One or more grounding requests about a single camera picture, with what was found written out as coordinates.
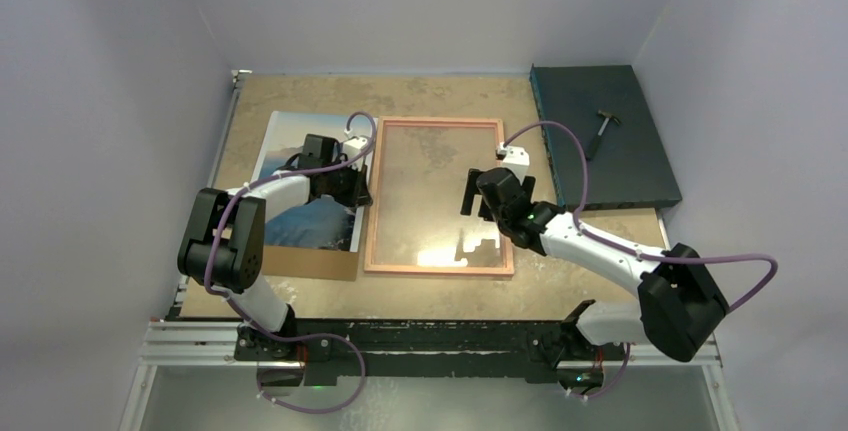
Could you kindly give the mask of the pink picture frame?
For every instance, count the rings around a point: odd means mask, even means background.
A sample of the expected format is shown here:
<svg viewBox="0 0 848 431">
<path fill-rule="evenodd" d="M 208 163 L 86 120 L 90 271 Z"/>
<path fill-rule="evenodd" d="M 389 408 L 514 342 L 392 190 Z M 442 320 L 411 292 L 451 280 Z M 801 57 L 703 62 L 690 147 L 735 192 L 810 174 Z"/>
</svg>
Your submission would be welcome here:
<svg viewBox="0 0 848 431">
<path fill-rule="evenodd" d="M 509 279 L 511 244 L 461 212 L 470 169 L 495 167 L 503 123 L 493 118 L 384 117 L 369 183 L 363 251 L 369 274 Z"/>
</svg>

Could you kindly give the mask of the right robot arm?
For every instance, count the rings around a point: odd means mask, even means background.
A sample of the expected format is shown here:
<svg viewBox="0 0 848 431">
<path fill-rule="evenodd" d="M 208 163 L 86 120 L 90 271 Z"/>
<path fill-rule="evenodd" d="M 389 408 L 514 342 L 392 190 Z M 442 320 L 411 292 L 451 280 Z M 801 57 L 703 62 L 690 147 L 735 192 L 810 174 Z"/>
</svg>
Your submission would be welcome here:
<svg viewBox="0 0 848 431">
<path fill-rule="evenodd" d="M 564 350 L 584 358 L 600 345 L 651 344 L 665 356 L 689 362 L 730 312 L 717 283 L 691 247 L 643 246 L 586 224 L 571 213 L 532 198 L 534 178 L 502 167 L 470 169 L 461 214 L 494 223 L 521 249 L 574 263 L 635 297 L 630 304 L 588 300 L 561 332 Z"/>
</svg>

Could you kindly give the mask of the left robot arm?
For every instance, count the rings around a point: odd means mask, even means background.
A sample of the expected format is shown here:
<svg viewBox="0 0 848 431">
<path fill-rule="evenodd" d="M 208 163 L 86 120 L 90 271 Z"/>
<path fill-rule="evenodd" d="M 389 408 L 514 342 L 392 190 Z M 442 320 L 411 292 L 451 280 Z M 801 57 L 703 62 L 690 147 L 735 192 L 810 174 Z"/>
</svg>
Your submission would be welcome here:
<svg viewBox="0 0 848 431">
<path fill-rule="evenodd" d="M 272 359 L 292 356 L 299 338 L 293 308 L 261 273 L 266 222 L 318 202 L 345 212 L 370 205 L 365 160 L 373 148 L 363 136 L 339 141 L 309 134 L 301 150 L 269 175 L 196 195 L 178 271 L 230 305 L 260 334 L 259 346 Z"/>
</svg>

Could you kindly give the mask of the seascape photo print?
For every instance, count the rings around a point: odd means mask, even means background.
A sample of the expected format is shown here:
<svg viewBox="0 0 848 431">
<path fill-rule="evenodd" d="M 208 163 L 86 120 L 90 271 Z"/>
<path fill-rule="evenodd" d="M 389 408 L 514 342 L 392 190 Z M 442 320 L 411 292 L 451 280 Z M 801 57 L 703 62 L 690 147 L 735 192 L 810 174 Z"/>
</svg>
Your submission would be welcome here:
<svg viewBox="0 0 848 431">
<path fill-rule="evenodd" d="M 259 157 L 254 167 L 254 181 L 268 178 L 275 169 L 301 150 L 305 136 L 316 134 L 339 141 L 364 136 L 376 142 L 377 120 L 361 112 L 352 117 L 332 114 L 309 114 L 274 111 L 268 121 Z M 371 177 L 373 154 L 367 160 Z M 270 246 L 334 249 L 358 252 L 365 208 L 348 208 L 330 196 L 309 197 L 308 176 L 295 176 L 294 191 L 284 195 L 280 182 L 267 184 L 254 193 L 266 200 L 265 243 Z"/>
</svg>

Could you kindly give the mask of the brown cardboard backing board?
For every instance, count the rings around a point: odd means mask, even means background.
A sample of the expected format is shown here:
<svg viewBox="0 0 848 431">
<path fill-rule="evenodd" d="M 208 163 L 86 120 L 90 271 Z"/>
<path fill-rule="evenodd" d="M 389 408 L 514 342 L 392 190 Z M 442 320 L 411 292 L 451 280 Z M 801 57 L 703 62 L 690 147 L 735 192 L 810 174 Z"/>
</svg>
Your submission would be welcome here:
<svg viewBox="0 0 848 431">
<path fill-rule="evenodd" d="M 264 247 L 261 271 L 266 276 L 355 281 L 359 254 L 303 247 Z"/>
</svg>

